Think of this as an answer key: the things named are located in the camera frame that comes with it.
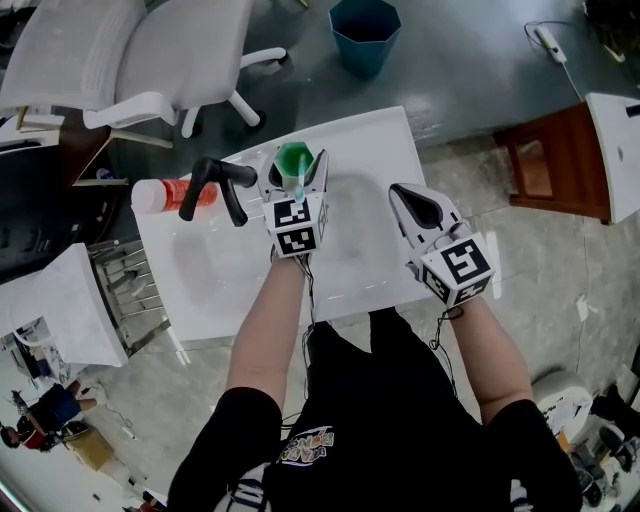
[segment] person sitting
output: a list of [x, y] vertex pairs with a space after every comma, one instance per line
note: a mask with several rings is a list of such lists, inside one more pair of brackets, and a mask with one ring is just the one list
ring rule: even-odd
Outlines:
[[309, 398], [282, 443], [306, 277], [293, 258], [272, 263], [235, 338], [226, 391], [173, 478], [170, 512], [581, 509], [524, 358], [481, 297], [448, 318], [482, 424], [389, 308], [369, 314], [370, 353], [327, 322], [310, 329]]
[[31, 407], [22, 407], [22, 418], [15, 428], [2, 426], [0, 437], [9, 448], [21, 444], [30, 450], [48, 452], [57, 444], [58, 432], [81, 411], [88, 411], [106, 400], [98, 394], [98, 399], [78, 400], [80, 383], [73, 381], [66, 389], [55, 384]]

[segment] white box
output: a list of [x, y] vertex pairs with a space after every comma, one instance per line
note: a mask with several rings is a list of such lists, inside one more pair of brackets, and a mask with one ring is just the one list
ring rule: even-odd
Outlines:
[[280, 258], [320, 248], [327, 224], [323, 192], [307, 194], [302, 203], [286, 198], [263, 204], [264, 220]]
[[480, 233], [429, 252], [420, 260], [423, 263], [420, 280], [447, 309], [480, 295], [495, 273]]

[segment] office chair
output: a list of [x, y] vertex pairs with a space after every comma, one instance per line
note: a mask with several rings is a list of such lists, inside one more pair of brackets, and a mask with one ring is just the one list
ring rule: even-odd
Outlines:
[[43, 0], [9, 62], [0, 107], [80, 109], [87, 128], [123, 128], [229, 101], [253, 128], [265, 121], [238, 94], [240, 69], [287, 58], [283, 48], [242, 56], [253, 0]]

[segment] blue trash can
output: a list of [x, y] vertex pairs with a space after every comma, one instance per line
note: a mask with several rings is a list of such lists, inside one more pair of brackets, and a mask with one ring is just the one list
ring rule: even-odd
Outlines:
[[396, 8], [382, 0], [342, 0], [329, 20], [342, 63], [364, 79], [380, 72], [402, 27]]

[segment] power strip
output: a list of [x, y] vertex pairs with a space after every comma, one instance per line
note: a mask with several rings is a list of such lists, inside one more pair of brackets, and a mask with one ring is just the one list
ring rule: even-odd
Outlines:
[[549, 29], [547, 27], [543, 27], [542, 25], [540, 25], [536, 27], [535, 32], [540, 38], [540, 42], [547, 50], [549, 50], [549, 53], [553, 57], [553, 60], [560, 64], [564, 64], [565, 62], [567, 62], [567, 56], [564, 54], [555, 37], [551, 35], [551, 32], [549, 32]]

